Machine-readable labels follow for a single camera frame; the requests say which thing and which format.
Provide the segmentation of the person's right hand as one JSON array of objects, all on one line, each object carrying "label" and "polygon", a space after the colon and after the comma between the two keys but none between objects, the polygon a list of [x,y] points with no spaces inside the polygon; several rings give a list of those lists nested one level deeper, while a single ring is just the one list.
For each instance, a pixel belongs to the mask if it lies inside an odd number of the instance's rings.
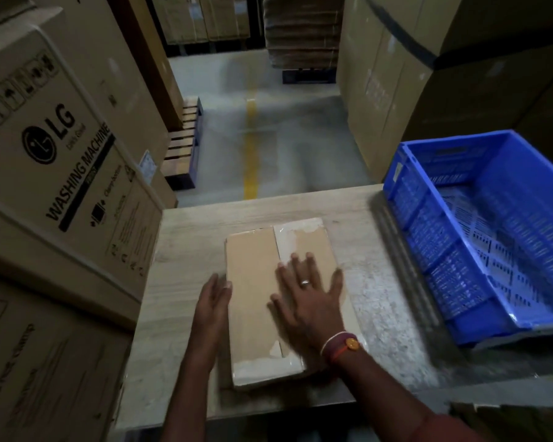
[{"label": "person's right hand", "polygon": [[278,292],[294,312],[294,328],[283,328],[289,344],[297,352],[315,352],[324,355],[328,341],[340,332],[346,332],[340,304],[336,304],[323,285],[315,256],[308,252],[304,261],[307,268],[307,287],[300,289],[291,267],[279,263],[275,274]]}]

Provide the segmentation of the person's left hand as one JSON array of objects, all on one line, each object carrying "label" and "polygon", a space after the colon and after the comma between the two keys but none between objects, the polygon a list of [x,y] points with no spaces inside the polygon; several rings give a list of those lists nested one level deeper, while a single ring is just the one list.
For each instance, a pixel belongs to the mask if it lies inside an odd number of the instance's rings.
[{"label": "person's left hand", "polygon": [[187,352],[196,364],[211,370],[218,354],[222,334],[227,328],[227,313],[205,311],[205,284],[195,307]]}]

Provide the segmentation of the taped cardboard package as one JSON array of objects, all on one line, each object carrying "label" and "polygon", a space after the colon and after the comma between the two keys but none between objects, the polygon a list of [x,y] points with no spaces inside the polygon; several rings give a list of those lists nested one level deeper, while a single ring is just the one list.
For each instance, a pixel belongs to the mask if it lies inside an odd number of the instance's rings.
[{"label": "taped cardboard package", "polygon": [[232,384],[250,390],[325,369],[319,356],[289,343],[282,321],[269,307],[270,296],[281,291],[279,262],[290,255],[314,254],[324,281],[338,267],[322,218],[276,224],[230,235],[226,239],[227,279],[232,282],[229,303],[229,349]]}]

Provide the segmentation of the person's left forearm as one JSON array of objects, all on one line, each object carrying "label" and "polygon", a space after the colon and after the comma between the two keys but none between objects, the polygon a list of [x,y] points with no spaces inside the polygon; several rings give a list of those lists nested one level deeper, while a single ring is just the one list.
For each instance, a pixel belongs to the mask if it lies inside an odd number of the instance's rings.
[{"label": "person's left forearm", "polygon": [[178,371],[160,442],[205,442],[207,394],[216,354],[188,349]]}]

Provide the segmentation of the person's right forearm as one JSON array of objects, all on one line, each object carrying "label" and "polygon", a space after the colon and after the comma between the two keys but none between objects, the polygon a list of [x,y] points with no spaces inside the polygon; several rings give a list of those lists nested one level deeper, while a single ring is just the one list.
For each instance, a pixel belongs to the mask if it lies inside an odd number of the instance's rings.
[{"label": "person's right forearm", "polygon": [[445,442],[431,409],[405,389],[363,349],[340,348],[331,364],[354,395],[381,442]]}]

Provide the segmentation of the orange wristband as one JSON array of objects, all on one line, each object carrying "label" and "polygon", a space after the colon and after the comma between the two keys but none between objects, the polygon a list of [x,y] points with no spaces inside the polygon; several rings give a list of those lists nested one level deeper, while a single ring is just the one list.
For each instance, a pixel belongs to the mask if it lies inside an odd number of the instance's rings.
[{"label": "orange wristband", "polygon": [[361,343],[355,334],[340,332],[328,341],[324,349],[324,357],[329,364],[334,364],[337,358],[346,351],[361,349]]}]

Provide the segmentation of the blue plastic crate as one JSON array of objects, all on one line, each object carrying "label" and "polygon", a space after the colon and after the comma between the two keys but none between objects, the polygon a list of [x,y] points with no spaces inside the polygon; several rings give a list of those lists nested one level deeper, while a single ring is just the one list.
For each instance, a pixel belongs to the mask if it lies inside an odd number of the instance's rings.
[{"label": "blue plastic crate", "polygon": [[457,345],[553,335],[553,164],[521,135],[401,142],[383,192]]}]

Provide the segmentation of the large carton with line print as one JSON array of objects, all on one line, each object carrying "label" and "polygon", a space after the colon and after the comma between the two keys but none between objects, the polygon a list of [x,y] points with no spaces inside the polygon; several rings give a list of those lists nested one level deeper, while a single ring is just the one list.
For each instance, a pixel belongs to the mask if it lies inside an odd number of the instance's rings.
[{"label": "large carton with line print", "polygon": [[130,344],[0,278],[0,442],[103,442]]}]

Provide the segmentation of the dark blue pallet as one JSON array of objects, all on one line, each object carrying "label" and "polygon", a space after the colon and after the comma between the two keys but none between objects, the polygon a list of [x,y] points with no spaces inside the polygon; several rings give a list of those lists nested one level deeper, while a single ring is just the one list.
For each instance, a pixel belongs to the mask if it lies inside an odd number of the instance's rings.
[{"label": "dark blue pallet", "polygon": [[337,68],[287,69],[282,71],[282,83],[298,84],[331,84],[336,82]]}]

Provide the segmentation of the printed washing machine carton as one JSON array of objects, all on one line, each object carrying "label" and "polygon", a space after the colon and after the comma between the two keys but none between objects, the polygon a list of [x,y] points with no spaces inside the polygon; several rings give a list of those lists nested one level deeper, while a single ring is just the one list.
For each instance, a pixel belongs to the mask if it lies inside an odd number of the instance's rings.
[{"label": "printed washing machine carton", "polygon": [[0,23],[0,274],[132,331],[163,204],[73,44],[60,7]]}]

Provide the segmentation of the stack of flat cardboard sheets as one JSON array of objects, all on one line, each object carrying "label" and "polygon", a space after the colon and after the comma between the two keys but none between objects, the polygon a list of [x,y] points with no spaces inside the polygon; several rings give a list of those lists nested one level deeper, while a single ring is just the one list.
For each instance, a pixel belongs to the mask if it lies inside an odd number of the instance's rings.
[{"label": "stack of flat cardboard sheets", "polygon": [[264,0],[269,60],[280,70],[336,68],[345,0]]}]

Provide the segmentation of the large dark brown carton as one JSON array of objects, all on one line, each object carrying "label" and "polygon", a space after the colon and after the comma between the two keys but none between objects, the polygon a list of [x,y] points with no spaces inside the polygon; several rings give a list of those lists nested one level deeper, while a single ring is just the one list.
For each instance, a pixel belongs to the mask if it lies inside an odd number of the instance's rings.
[{"label": "large dark brown carton", "polygon": [[514,128],[553,82],[553,45],[434,71],[402,141]]}]

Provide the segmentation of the distant row of cartons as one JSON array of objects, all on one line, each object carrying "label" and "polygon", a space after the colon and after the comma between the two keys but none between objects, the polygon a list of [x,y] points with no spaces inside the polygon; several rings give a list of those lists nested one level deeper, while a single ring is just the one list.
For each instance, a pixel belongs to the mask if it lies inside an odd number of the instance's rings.
[{"label": "distant row of cartons", "polygon": [[151,0],[168,45],[251,37],[248,0]]}]

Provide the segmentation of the wooden pallet with blue frame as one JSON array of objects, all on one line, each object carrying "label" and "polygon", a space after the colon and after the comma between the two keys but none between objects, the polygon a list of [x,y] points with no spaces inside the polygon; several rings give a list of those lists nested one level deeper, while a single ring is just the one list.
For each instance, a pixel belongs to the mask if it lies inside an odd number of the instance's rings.
[{"label": "wooden pallet with blue frame", "polygon": [[161,172],[173,191],[191,190],[196,186],[203,113],[199,96],[184,98],[183,127],[169,133],[169,148]]}]

